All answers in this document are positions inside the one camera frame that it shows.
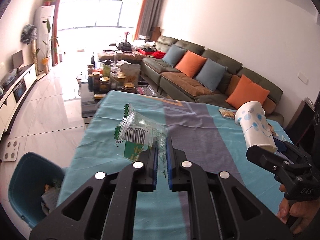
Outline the person's right hand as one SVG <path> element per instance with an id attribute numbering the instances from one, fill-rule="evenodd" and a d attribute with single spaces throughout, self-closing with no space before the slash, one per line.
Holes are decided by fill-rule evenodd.
<path id="1" fill-rule="evenodd" d="M 289 204 L 289 201 L 286 198 L 283 198 L 283 200 L 279 204 L 279 210 L 276 216 L 284 224 L 287 223 L 287 220 L 290 216 L 300 218 L 300 223 L 293 230 L 293 234 L 296 235 L 298 233 L 301 233 L 309 226 L 318 211 L 319 199 Z"/>

